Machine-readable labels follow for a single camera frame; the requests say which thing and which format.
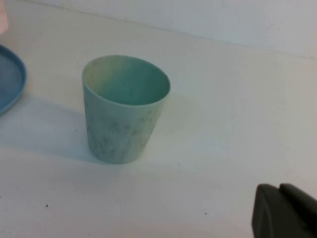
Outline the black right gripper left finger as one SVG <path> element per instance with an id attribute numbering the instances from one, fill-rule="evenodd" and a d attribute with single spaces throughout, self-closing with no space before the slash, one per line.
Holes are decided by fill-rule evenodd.
<path id="1" fill-rule="evenodd" d="M 279 188 L 259 184 L 256 190 L 252 230 L 255 238 L 315 238 L 317 222 L 304 222 Z"/>

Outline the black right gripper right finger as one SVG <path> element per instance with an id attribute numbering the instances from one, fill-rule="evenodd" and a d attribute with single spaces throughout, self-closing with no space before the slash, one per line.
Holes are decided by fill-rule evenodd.
<path id="1" fill-rule="evenodd" d="M 281 192 L 304 222 L 317 221 L 317 200 L 289 183 L 281 184 Z"/>

